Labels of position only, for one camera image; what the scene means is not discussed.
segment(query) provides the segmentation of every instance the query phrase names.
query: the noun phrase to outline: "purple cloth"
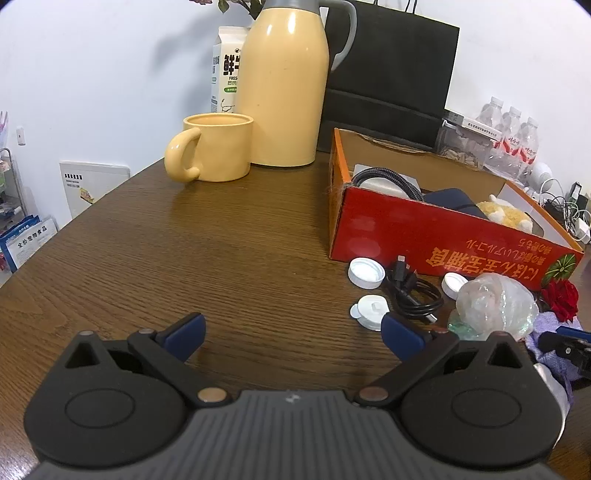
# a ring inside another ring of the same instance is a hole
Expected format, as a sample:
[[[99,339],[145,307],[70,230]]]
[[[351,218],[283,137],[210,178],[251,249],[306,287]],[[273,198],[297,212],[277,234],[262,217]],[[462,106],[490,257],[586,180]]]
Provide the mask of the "purple cloth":
[[[566,358],[560,358],[554,351],[542,353],[538,349],[538,338],[540,335],[544,332],[555,332],[561,325],[583,330],[577,317],[574,317],[571,322],[567,320],[566,322],[560,323],[554,312],[540,313],[534,320],[534,330],[525,337],[525,345],[528,350],[533,352],[535,359],[539,363],[547,366],[554,376],[563,380],[569,403],[572,405],[573,389],[570,383],[581,378],[578,367],[574,366]]]

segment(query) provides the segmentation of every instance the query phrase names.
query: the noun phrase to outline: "blue gripper pad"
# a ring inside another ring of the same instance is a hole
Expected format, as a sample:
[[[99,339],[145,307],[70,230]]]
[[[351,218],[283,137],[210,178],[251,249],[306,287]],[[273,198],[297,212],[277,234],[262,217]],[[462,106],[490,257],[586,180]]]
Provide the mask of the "blue gripper pad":
[[[172,356],[186,362],[204,342],[205,324],[205,317],[201,313],[190,313],[156,335],[155,340]]]
[[[591,332],[586,332],[585,330],[578,330],[576,328],[561,325],[556,329],[556,333],[565,337],[578,338],[591,343]]]
[[[401,362],[419,353],[430,340],[428,332],[421,330],[404,318],[394,318],[388,313],[382,319],[382,341]]]

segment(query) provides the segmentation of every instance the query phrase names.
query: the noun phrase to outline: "white power adapter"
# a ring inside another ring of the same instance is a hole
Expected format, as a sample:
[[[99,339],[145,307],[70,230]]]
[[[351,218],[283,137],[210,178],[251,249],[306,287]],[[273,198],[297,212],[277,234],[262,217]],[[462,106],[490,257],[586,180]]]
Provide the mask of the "white power adapter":
[[[580,242],[588,244],[591,240],[589,233],[589,225],[587,225],[582,219],[577,218],[577,238],[580,238]]]

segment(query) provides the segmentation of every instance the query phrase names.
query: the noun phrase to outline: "plastic bag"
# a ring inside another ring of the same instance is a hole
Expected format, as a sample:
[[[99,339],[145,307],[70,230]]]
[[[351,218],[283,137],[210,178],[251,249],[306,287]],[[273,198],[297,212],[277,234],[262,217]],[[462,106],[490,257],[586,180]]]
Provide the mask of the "plastic bag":
[[[457,313],[450,315],[449,329],[462,340],[486,340],[498,330],[520,340],[533,330],[539,314],[527,288],[497,273],[484,273],[466,283],[457,296],[456,308]]]

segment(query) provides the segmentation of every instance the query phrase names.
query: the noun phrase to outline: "white plastic cap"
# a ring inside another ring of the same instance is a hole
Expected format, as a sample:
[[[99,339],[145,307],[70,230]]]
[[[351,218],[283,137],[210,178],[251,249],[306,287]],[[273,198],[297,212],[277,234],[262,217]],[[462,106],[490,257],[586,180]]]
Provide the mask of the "white plastic cap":
[[[354,258],[349,264],[349,280],[360,288],[378,288],[385,276],[383,266],[371,258]]]
[[[462,277],[459,273],[446,273],[441,281],[441,289],[443,293],[452,300],[457,300],[457,294],[466,283],[467,278]]]
[[[390,311],[388,302],[380,295],[366,295],[351,307],[350,314],[361,325],[374,332],[382,329],[382,318]]]
[[[497,97],[491,97],[491,103],[494,103],[498,106],[503,106],[503,100],[499,100]]]

